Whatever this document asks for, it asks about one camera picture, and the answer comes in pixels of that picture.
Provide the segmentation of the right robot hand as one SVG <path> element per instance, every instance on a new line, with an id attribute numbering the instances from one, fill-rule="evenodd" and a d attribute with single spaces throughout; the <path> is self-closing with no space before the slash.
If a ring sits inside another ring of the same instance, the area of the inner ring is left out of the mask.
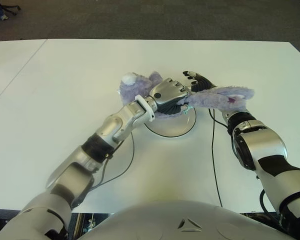
<path id="1" fill-rule="evenodd" d="M 200 92 L 203 90 L 210 90 L 215 88 L 216 86 L 208 80 L 206 77 L 200 75 L 197 72 L 193 71 L 183 71 L 182 74 L 190 80 L 190 85 L 186 87 L 191 90 L 192 92 Z"/>

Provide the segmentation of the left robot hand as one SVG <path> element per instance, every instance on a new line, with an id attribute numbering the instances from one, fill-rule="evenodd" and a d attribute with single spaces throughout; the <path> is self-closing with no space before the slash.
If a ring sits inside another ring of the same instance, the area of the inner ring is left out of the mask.
<path id="1" fill-rule="evenodd" d="M 190 90 L 178 81 L 167 78 L 156 85 L 149 93 L 155 101 L 157 111 L 165 115 L 174 115 L 182 111 L 178 104 L 190 94 Z"/>

